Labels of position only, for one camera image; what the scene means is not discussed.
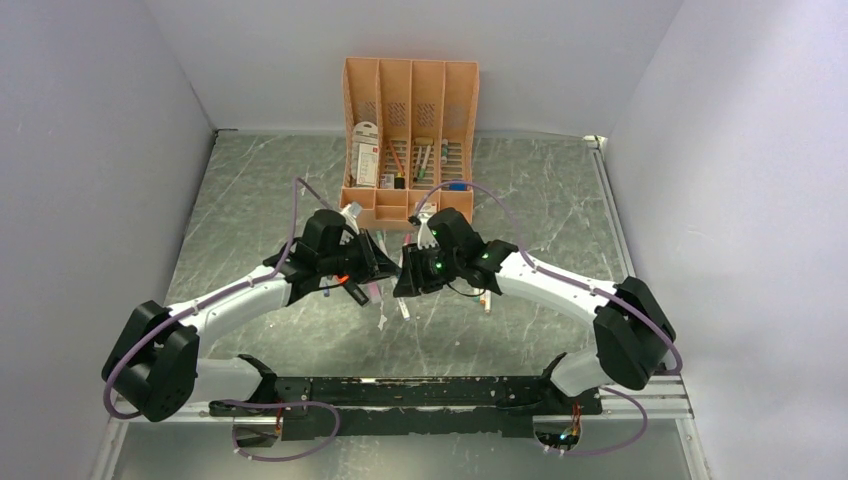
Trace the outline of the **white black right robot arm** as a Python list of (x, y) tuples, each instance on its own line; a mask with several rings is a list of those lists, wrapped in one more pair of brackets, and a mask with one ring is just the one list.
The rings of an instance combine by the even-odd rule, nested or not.
[(583, 322), (588, 343), (551, 364), (539, 391), (542, 406), (562, 414), (578, 395), (616, 384), (639, 391), (659, 374), (675, 332), (642, 280), (619, 283), (579, 276), (542, 262), (502, 240), (485, 241), (453, 208), (421, 223), (402, 249), (397, 298), (434, 293), (464, 280), (471, 287), (516, 297)]

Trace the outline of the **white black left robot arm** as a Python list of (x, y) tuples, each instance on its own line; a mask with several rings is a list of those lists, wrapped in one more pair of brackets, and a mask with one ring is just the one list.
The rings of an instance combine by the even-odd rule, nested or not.
[(359, 304), (365, 284), (399, 274), (355, 218), (319, 209), (302, 233), (244, 277), (199, 298), (162, 306), (147, 301), (131, 313), (104, 364), (103, 401), (117, 419), (165, 420), (185, 404), (220, 402), (261, 416), (278, 399), (277, 377), (249, 355), (203, 359), (203, 349), (225, 334), (319, 292), (323, 281)]

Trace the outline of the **white pen grey cap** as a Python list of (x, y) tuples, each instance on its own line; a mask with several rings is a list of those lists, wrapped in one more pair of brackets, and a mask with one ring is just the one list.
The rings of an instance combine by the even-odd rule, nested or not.
[(404, 321), (410, 321), (411, 320), (411, 312), (409, 310), (409, 307), (408, 307), (405, 299), (404, 298), (397, 298), (396, 301), (397, 301), (398, 308), (399, 308), (399, 311), (402, 315), (403, 320)]

